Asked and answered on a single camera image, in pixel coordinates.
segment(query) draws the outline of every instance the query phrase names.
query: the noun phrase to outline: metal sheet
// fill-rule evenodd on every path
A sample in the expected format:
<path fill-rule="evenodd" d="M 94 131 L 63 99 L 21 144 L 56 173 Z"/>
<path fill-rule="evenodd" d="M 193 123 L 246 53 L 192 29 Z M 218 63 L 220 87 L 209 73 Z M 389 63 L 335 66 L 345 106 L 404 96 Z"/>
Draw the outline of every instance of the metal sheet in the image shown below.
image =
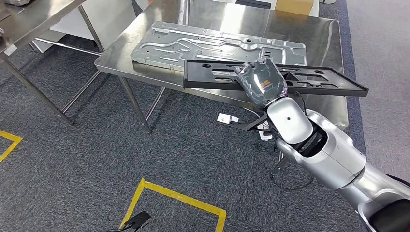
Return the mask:
<path fill-rule="evenodd" d="M 273 58 L 277 64 L 306 65 L 306 46 L 276 39 L 155 22 L 131 53 L 142 64 L 184 70 L 188 59 L 254 62 Z"/>

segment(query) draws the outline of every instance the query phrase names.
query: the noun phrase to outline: hole in tray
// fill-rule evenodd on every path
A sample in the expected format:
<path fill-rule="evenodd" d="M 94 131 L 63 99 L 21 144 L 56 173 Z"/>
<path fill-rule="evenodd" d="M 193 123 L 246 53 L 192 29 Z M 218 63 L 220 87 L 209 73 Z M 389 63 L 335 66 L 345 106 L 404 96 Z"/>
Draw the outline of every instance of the hole in tray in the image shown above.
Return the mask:
<path fill-rule="evenodd" d="M 301 81 L 307 80 L 307 81 L 329 81 L 326 78 L 324 78 L 321 75 L 315 75 L 315 74 L 306 74 L 306 73 L 295 73 L 297 77 Z"/>
<path fill-rule="evenodd" d="M 337 87 L 336 85 L 328 84 L 328 83 L 321 83 L 321 85 L 324 86 L 324 87 L 329 86 L 329 87 L 339 88 L 339 87 Z"/>
<path fill-rule="evenodd" d="M 300 84 L 300 86 L 312 86 L 309 82 L 301 82 L 301 81 L 298 81 L 298 83 Z"/>
<path fill-rule="evenodd" d="M 222 83 L 232 83 L 233 80 L 227 77 L 215 77 L 215 81 L 222 82 Z"/>
<path fill-rule="evenodd" d="M 287 72 L 290 72 L 290 71 L 300 71 L 300 69 L 282 69 L 282 71 L 287 71 Z"/>

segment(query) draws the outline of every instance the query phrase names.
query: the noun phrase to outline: white cable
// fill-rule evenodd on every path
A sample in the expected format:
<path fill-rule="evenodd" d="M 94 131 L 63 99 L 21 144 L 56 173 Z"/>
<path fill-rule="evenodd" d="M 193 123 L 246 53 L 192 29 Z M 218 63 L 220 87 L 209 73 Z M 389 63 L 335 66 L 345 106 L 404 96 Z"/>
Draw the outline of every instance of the white cable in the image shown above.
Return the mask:
<path fill-rule="evenodd" d="M 250 110 L 250 109 L 245 108 L 245 107 L 243 107 L 243 108 L 244 108 L 245 110 L 247 110 L 247 111 L 250 111 L 250 112 L 252 112 L 252 113 L 256 114 L 256 116 L 258 116 L 258 118 L 261 118 L 261 117 L 259 116 L 259 114 L 257 114 L 255 111 Z"/>

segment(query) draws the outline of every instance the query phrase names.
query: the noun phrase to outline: gray carpet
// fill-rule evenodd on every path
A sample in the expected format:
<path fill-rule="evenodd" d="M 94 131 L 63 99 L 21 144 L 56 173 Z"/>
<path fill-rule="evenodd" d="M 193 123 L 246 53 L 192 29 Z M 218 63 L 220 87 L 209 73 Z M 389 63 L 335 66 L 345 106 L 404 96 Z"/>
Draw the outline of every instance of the gray carpet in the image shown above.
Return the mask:
<path fill-rule="evenodd" d="M 348 9 L 357 78 L 370 88 L 360 100 L 368 161 L 410 180 L 410 2 L 351 0 Z"/>
<path fill-rule="evenodd" d="M 63 43 L 96 49 L 65 36 Z M 58 106 L 96 71 L 95 57 L 59 47 L 29 47 L 12 63 Z M 146 111 L 159 87 L 130 81 Z M 316 180 L 297 191 L 269 178 L 278 153 L 252 132 L 215 123 L 219 112 L 252 121 L 241 108 L 166 90 L 140 128 L 115 76 L 102 74 L 68 112 L 65 124 L 0 68 L 0 129 L 23 141 L 0 163 L 0 231 L 102 231 L 118 226 L 142 177 L 227 211 L 224 231 L 358 231 L 356 214 Z M 306 172 L 288 165 L 278 183 L 297 187 Z M 216 216 L 144 190 L 134 213 L 153 217 L 146 231 L 213 231 Z"/>

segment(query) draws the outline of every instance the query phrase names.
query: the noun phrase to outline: stainless steel table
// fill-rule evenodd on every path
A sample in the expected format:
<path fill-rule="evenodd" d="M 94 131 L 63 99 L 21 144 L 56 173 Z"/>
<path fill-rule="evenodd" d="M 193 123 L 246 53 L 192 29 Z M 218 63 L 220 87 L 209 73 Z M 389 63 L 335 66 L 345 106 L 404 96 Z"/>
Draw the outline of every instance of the stainless steel table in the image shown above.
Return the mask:
<path fill-rule="evenodd" d="M 11 13 L 11 16 L 0 21 L 0 28 L 4 31 L 4 36 L 0 40 L 0 64 L 4 65 L 17 79 L 25 86 L 31 89 L 39 96 L 58 116 L 62 117 L 66 122 L 72 121 L 65 115 L 65 112 L 71 105 L 80 97 L 87 87 L 95 80 L 100 71 L 97 71 L 86 84 L 77 92 L 77 94 L 68 102 L 62 109 L 58 109 L 47 96 L 45 96 L 30 80 L 25 77 L 16 67 L 14 67 L 7 59 L 13 52 L 21 47 L 26 46 L 36 37 L 43 34 L 53 24 L 61 20 L 65 15 L 78 7 L 85 23 L 93 35 L 98 47 L 103 51 L 100 40 L 92 27 L 87 14 L 81 4 L 86 0 L 35 0 L 30 4 L 22 7 L 6 5 Z M 67 48 L 72 48 L 78 51 L 100 55 L 100 53 L 87 51 L 81 48 L 67 46 L 61 43 L 55 43 L 48 40 L 38 39 L 46 43 L 51 43 Z"/>
<path fill-rule="evenodd" d="M 304 43 L 308 65 L 343 71 L 336 20 L 208 0 L 154 0 L 95 61 L 98 70 L 119 76 L 146 131 L 150 131 L 147 120 L 165 88 L 252 108 L 243 91 L 183 89 L 183 72 L 132 62 L 131 52 L 155 21 Z M 147 116 L 143 115 L 125 77 L 162 87 Z M 340 128 L 348 125 L 345 97 L 309 95 L 305 100 L 307 108 L 320 112 Z"/>

